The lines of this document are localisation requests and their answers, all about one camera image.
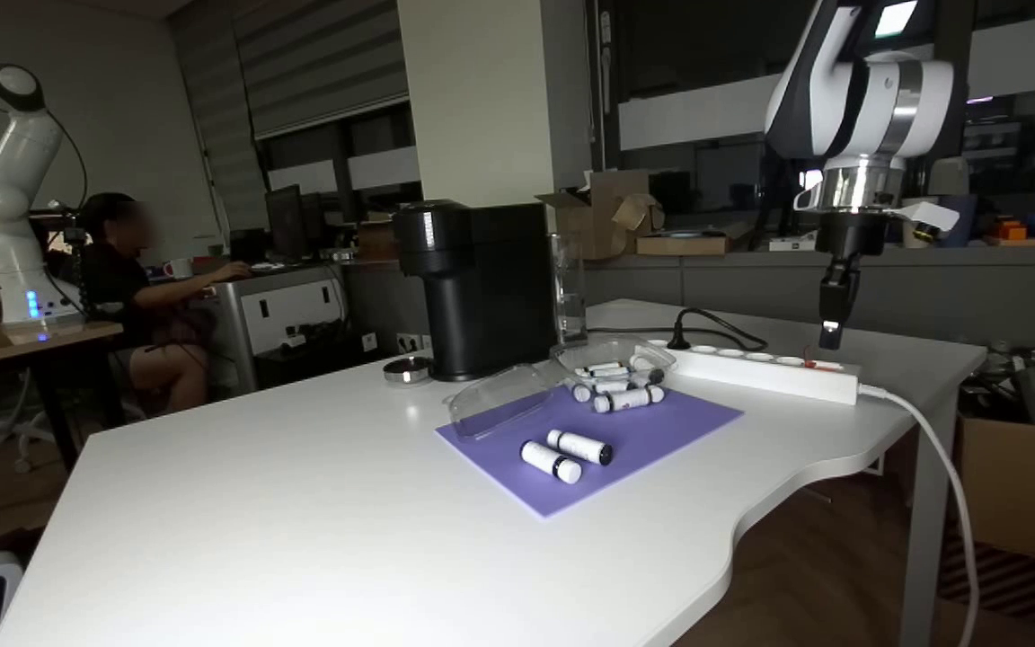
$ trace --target computer screen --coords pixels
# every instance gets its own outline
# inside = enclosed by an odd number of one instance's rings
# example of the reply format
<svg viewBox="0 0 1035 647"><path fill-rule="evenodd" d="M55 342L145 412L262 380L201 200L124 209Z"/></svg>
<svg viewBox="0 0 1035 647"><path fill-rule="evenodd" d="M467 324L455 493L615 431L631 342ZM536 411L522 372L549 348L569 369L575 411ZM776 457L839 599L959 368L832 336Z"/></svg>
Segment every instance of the computer screen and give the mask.
<svg viewBox="0 0 1035 647"><path fill-rule="evenodd" d="M312 250L331 245L325 212L337 209L325 195L300 195L300 231Z"/></svg>
<svg viewBox="0 0 1035 647"><path fill-rule="evenodd" d="M312 231L306 227L306 212L300 212L300 189L297 185L280 185L267 195L267 212L270 212L270 239L273 250L282 262L300 262L312 260Z"/></svg>

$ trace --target table leg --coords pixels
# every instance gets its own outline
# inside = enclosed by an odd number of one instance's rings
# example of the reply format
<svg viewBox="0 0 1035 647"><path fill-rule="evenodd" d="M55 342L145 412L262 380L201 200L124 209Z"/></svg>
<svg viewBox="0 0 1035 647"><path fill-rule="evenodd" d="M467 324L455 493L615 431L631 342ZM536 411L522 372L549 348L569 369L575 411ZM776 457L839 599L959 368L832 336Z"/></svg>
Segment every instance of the table leg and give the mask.
<svg viewBox="0 0 1035 647"><path fill-rule="evenodd" d="M116 384L116 372L110 372L110 362L106 362L105 348L88 353L88 372L94 372L94 384L101 393L105 424L106 427L121 427L124 424L121 393Z"/></svg>
<svg viewBox="0 0 1035 647"><path fill-rule="evenodd" d="M66 463L66 471L70 471L70 467L76 467L76 457L80 457L80 442L76 442L76 433L70 433L70 424L66 420L66 411L60 411L60 398L57 398L57 384L55 384L51 362L45 362L45 358L31 362L31 377L37 377L37 387L40 387L40 398L42 398L45 424L51 424L51 431L55 431L60 463Z"/></svg>
<svg viewBox="0 0 1035 647"><path fill-rule="evenodd" d="M954 393L940 407L926 411L938 439L952 457L954 442ZM940 580L940 544L944 544L944 504L947 479L930 442L918 433L916 479L912 479L912 513L908 513L908 560L905 560L905 611L903 611L903 647L934 642L938 616L938 580Z"/></svg>

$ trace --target ceiling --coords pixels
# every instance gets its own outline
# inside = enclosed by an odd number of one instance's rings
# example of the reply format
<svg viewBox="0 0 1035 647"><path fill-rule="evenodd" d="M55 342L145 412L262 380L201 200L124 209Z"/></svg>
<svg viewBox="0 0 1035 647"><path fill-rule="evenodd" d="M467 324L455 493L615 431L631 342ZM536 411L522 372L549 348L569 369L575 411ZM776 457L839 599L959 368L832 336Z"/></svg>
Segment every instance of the ceiling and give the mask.
<svg viewBox="0 0 1035 647"><path fill-rule="evenodd" d="M66 0L66 3L165 23L171 12L188 7L189 0Z"/></svg>

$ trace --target person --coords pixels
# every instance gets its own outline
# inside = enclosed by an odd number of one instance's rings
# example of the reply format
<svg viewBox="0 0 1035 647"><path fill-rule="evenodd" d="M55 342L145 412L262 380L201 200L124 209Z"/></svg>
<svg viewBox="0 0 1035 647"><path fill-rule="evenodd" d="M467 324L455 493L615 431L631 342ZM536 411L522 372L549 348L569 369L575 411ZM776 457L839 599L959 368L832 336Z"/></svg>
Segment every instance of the person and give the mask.
<svg viewBox="0 0 1035 647"><path fill-rule="evenodd" d="M121 324L121 348L110 353L121 393L133 393L147 412L171 412L206 401L206 336L169 333L181 328L188 303L213 283L245 278L245 262L213 272L152 283L140 254L153 239L147 212L128 195L94 195L80 209L88 233L82 250L82 291L97 317Z"/></svg>

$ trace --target window blind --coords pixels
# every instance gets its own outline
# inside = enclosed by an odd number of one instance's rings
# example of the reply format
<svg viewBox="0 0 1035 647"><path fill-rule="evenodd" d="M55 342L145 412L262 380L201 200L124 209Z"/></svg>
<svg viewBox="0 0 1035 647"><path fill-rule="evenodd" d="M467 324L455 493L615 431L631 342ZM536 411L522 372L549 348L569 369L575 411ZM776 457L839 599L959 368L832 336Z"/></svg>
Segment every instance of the window blind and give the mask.
<svg viewBox="0 0 1035 647"><path fill-rule="evenodd" d="M232 39L232 7L197 0L169 19L189 114L228 231L267 227L267 182L256 157L250 114Z"/></svg>
<svg viewBox="0 0 1035 647"><path fill-rule="evenodd" d="M238 0L256 141L407 102L395 0Z"/></svg>

